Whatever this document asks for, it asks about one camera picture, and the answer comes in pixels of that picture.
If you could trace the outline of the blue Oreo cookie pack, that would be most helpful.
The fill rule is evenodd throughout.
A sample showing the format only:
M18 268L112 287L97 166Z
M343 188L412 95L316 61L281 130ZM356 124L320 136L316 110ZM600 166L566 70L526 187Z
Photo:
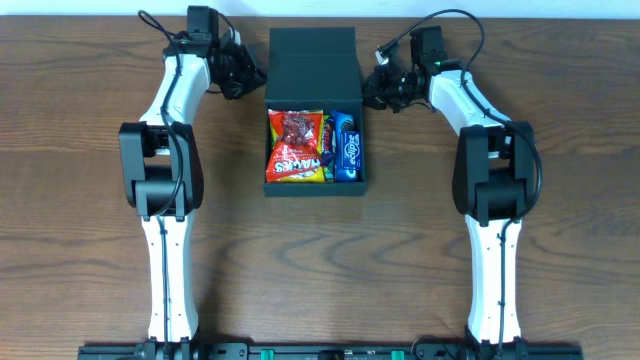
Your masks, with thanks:
M360 131L356 128L355 120L352 115L333 111L331 113L335 121L335 170L334 178L337 182L356 182L360 178L360 171L340 170L338 165L339 158L339 139L342 131Z

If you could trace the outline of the blue Eclipse mints box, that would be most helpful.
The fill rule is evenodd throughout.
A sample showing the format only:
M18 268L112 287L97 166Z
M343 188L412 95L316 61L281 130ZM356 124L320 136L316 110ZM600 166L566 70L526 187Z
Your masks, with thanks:
M339 139L340 170L360 171L362 167L361 134L358 131L342 131Z

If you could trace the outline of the dark green box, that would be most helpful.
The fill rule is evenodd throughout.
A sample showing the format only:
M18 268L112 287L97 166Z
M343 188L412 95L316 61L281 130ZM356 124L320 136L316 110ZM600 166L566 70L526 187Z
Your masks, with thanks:
M361 134L357 181L264 182L270 197L359 196L367 190L360 67L353 27L272 28L269 34L267 110L332 110L351 115Z

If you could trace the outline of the green gummy candy bag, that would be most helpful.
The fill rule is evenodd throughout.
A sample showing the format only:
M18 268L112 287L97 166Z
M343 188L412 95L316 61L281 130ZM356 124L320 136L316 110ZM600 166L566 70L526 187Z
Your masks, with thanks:
M332 161L332 163L328 167L323 166L323 168L324 168L325 181L326 182L333 182L334 181L335 158L334 158L334 160Z

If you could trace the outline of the blue Dairy Milk chocolate bar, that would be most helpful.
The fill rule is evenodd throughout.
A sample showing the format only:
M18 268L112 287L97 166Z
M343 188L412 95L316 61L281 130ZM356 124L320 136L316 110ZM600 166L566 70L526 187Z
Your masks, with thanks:
M321 138L321 163L328 167L335 158L335 121L331 115L323 116L323 129Z

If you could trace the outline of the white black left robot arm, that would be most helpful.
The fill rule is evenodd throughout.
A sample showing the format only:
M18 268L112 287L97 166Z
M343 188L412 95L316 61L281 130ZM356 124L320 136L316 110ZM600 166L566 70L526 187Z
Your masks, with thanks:
M266 74L228 18L200 5L187 26L170 32L148 12L139 18L168 41L164 76L149 109L121 125L118 140L125 195L141 220L149 250L150 339L170 346L191 342L198 329L192 290L191 238L204 196L204 175L193 122L201 98L236 100L261 87Z

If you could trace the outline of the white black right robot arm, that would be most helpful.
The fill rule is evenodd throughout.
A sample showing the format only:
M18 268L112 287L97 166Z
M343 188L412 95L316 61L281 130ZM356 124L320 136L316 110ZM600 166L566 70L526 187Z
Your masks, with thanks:
M365 106L395 113L424 100L458 137L452 196L464 216L472 251L472 305L467 328L482 345L513 343L521 335L516 311L516 252L521 220L539 188L539 156L527 122L497 111L468 66L449 58L438 26L411 31L412 67L392 59L398 43L379 47L363 86Z

